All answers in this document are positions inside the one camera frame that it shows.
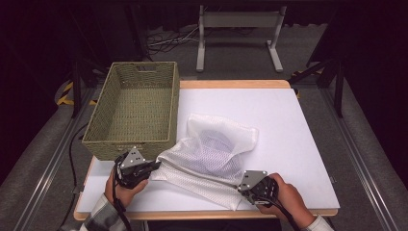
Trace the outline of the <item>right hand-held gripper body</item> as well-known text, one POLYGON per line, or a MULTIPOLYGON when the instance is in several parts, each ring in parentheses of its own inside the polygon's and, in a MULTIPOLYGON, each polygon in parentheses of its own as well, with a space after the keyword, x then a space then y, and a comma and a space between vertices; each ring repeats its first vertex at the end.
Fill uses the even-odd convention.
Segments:
POLYGON ((277 182, 266 171, 246 170, 239 193, 252 205, 274 205, 278 198, 277 182))

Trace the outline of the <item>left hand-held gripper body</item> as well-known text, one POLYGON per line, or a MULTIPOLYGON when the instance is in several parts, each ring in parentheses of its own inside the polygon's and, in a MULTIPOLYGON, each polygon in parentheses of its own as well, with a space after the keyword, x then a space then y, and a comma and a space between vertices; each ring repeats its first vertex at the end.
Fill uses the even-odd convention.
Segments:
POLYGON ((142 180, 148 179, 151 162, 146 161, 136 149, 118 156, 115 160, 115 177, 121 187, 133 189, 142 180))

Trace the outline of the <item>white mesh laundry bag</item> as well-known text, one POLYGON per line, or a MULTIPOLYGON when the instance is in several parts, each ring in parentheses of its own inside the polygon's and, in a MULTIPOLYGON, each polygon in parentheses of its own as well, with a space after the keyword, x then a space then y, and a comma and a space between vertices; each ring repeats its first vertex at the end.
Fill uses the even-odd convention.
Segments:
POLYGON ((226 209, 237 210, 242 200, 238 192, 243 178, 242 154, 255 148, 258 130, 221 116, 191 114, 187 119, 187 133, 158 156, 157 160, 162 163, 151 178, 167 181, 226 209), (194 151, 197 138, 204 130, 218 131, 235 145, 233 153, 240 160, 239 168, 213 172, 198 163, 194 151))

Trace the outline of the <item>green woven basket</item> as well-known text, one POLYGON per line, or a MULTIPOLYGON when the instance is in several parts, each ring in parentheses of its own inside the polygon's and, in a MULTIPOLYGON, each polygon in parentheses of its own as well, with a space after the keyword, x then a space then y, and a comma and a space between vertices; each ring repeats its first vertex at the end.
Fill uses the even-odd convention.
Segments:
POLYGON ((100 161, 136 148, 154 160, 176 143, 180 79, 175 62, 117 62, 83 137, 100 161))

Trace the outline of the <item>person's left hand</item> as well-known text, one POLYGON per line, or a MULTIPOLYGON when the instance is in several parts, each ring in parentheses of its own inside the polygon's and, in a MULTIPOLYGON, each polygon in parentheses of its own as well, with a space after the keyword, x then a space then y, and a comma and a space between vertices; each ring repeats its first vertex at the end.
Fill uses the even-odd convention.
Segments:
POLYGON ((137 193, 140 193, 148 184, 147 180, 142 180, 133 189, 123 188, 115 182, 115 174, 112 172, 106 182, 105 196, 113 204, 114 198, 119 199, 124 207, 127 207, 137 193))

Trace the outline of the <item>person's right hand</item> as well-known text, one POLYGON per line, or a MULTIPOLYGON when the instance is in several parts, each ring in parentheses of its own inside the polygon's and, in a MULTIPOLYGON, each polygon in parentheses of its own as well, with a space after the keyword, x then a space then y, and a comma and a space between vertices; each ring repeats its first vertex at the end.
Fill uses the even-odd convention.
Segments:
POLYGON ((272 173, 269 177, 277 182, 279 188, 278 200, 292 215, 297 227, 301 230, 311 228, 317 218, 306 208, 297 188, 286 183, 278 173, 272 173))

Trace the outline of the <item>white table mat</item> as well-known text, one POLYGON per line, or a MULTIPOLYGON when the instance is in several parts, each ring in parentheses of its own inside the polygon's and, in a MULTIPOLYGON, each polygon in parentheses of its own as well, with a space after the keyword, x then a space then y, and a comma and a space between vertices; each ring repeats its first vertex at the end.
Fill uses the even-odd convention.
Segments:
MULTIPOLYGON (((190 114, 223 116, 258 129, 257 145, 242 154, 243 168, 278 172, 297 187, 307 208, 323 216, 338 213, 337 196, 292 89, 181 89, 177 139, 187 136, 190 114)), ((92 210, 112 166, 113 162, 92 160, 84 192, 75 208, 76 219, 84 219, 92 210)), ((237 211, 231 211, 194 192, 154 180, 149 180, 127 211, 139 217, 149 215, 146 219, 159 212, 259 214, 246 200, 241 201, 237 211)))

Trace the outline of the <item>black metal stand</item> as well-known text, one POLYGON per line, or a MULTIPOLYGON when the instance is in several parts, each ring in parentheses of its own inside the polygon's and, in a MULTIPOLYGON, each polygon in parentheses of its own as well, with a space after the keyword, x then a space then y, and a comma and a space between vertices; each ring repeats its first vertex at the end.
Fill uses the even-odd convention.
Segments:
POLYGON ((74 59, 71 67, 74 102, 72 117, 76 117, 84 105, 82 101, 82 85, 85 85, 86 89, 95 88, 98 84, 98 79, 107 76, 108 68, 84 58, 74 59))
POLYGON ((334 109, 338 117, 342 117, 344 72, 341 60, 329 59, 323 62, 319 62, 304 71, 295 72, 293 76, 288 80, 288 82, 290 85, 295 84, 300 80, 311 76, 317 71, 321 71, 321 74, 316 80, 316 85, 319 88, 326 89, 330 86, 332 81, 335 80, 334 109))

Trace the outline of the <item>yellow black striped tape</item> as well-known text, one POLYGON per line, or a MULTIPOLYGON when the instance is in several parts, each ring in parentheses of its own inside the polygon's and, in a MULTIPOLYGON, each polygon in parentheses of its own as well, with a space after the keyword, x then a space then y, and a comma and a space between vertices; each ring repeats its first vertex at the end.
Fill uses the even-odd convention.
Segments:
POLYGON ((72 82, 68 82, 68 83, 65 85, 61 96, 60 96, 59 99, 57 100, 57 104, 58 104, 58 105, 73 105, 73 104, 74 104, 74 100, 68 98, 68 95, 69 95, 69 93, 70 93, 70 91, 71 91, 72 89, 73 89, 73 83, 72 83, 72 82))

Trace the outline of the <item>grey metal stand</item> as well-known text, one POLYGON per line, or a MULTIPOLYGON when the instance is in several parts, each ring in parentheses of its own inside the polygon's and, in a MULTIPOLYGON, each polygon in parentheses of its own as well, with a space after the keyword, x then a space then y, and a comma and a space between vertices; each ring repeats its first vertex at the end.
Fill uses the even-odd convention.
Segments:
POLYGON ((199 8, 199 42, 196 59, 196 71, 203 72, 205 64, 206 28, 271 28, 273 35, 266 42, 275 71, 281 73, 283 66, 276 50, 276 44, 283 26, 287 7, 272 12, 207 12, 204 6, 199 8))

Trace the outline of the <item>aluminium floor rail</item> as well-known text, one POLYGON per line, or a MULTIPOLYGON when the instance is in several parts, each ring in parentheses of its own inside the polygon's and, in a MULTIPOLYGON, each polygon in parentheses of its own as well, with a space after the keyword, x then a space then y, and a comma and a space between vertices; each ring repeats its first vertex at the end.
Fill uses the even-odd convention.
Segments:
POLYGON ((344 139, 347 146, 348 156, 353 164, 354 169, 360 179, 366 195, 370 201, 371 207, 373 208, 376 216, 378 217, 381 226, 384 231, 400 231, 397 226, 395 219, 393 218, 385 200, 380 193, 377 184, 372 178, 370 171, 357 147, 356 142, 351 136, 351 133, 342 117, 338 116, 337 111, 334 108, 334 98, 327 89, 321 89, 320 94, 324 100, 326 106, 328 107, 331 116, 334 118, 338 129, 344 139))
POLYGON ((67 124, 63 126, 63 133, 58 138, 58 144, 53 149, 52 155, 46 158, 43 170, 37 167, 40 177, 36 181, 36 187, 31 191, 30 198, 24 206, 24 210, 18 218, 13 231, 28 231, 32 225, 41 203, 44 201, 55 176, 68 153, 70 142, 74 139, 74 133, 80 131, 80 120, 84 117, 87 106, 95 93, 95 89, 84 89, 79 110, 72 108, 67 116, 67 124))

